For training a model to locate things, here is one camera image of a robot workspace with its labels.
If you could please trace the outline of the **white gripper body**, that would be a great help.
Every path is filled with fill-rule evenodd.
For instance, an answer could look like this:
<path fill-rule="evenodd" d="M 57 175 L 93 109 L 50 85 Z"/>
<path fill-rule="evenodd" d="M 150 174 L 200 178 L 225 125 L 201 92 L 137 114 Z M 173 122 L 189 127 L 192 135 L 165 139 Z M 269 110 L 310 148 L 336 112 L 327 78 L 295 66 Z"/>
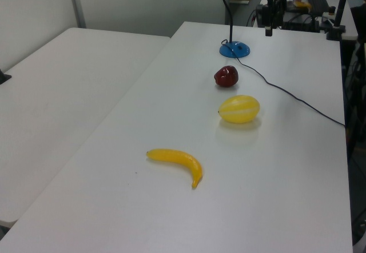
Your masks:
<path fill-rule="evenodd" d="M 275 7 L 264 5 L 262 7 L 262 24 L 264 27 L 277 28 L 280 25 L 279 12 Z"/>

